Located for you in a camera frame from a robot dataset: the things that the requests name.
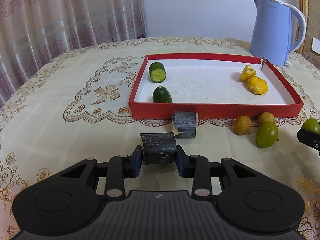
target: lace tablecloth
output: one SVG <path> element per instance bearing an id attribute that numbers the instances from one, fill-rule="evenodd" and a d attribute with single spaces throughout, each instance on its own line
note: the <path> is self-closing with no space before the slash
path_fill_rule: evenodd
<path id="1" fill-rule="evenodd" d="M 12 201 L 24 188 L 86 157 L 98 162 L 130 155 L 140 133 L 169 132 L 168 120 L 135 120 L 128 98 L 146 54 L 213 52 L 251 55 L 249 43 L 235 39 L 158 37 L 114 42 L 73 50 L 46 64 L 0 111 L 0 239 L 18 232 Z M 260 149 L 254 129 L 236 136 L 234 120 L 199 120 L 194 139 L 179 139 L 187 155 L 210 161 L 231 157 L 298 191 L 306 205 L 298 231 L 306 239 L 320 235 L 320 157 L 296 138 L 301 122 L 320 120 L 320 71 L 293 52 L 292 66 L 277 67 L 304 101 L 297 118 L 281 118 L 279 142 Z M 138 179 L 126 179 L 126 192 L 191 190 L 192 179 L 181 179 L 175 164 L 165 169 L 142 166 Z M 212 178 L 213 193 L 221 192 Z M 103 192 L 103 183 L 98 192 Z"/>

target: light switch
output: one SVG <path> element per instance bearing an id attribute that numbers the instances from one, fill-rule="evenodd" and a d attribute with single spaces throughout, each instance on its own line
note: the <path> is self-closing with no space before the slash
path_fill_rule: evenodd
<path id="1" fill-rule="evenodd" d="M 320 40 L 316 39 L 315 37 L 312 39 L 311 50 L 320 54 Z"/>

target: curtain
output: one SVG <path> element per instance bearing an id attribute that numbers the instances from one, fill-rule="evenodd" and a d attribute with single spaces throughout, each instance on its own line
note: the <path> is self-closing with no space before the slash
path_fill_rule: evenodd
<path id="1" fill-rule="evenodd" d="M 61 53 L 143 37 L 141 0 L 0 0 L 0 107 Z"/>

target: logo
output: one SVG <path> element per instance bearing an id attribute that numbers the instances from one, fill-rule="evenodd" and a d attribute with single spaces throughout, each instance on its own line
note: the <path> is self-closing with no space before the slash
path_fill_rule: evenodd
<path id="1" fill-rule="evenodd" d="M 272 6 L 272 5 L 269 4 L 269 3 L 267 4 L 267 6 L 268 6 L 268 7 L 271 7 L 271 8 L 274 8 L 274 9 L 276 8 L 275 6 Z"/>
<path id="2" fill-rule="evenodd" d="M 155 195 L 155 197 L 156 197 L 157 199 L 160 199 L 160 198 L 163 198 L 164 195 L 162 195 L 161 193 L 158 193 L 157 195 Z"/>

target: kettle handle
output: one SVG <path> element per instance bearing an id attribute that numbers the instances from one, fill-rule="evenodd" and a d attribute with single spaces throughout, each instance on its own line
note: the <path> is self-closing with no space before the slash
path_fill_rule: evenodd
<path id="1" fill-rule="evenodd" d="M 299 22 L 299 25 L 300 25 L 300 31 L 299 31 L 298 39 L 297 39 L 297 41 L 296 41 L 291 47 L 289 47 L 289 49 L 288 49 L 288 52 L 291 52 L 291 51 L 295 51 L 295 50 L 296 50 L 297 48 L 299 48 L 300 45 L 303 43 L 304 38 L 305 38 L 305 36 L 306 36 L 307 23 L 306 23 L 306 19 L 305 19 L 303 13 L 302 13 L 298 8 L 296 8 L 295 6 L 293 6 L 293 5 L 291 5 L 291 4 L 288 4 L 288 3 L 286 3 L 286 5 L 290 7 L 291 13 L 297 17 L 298 22 Z"/>

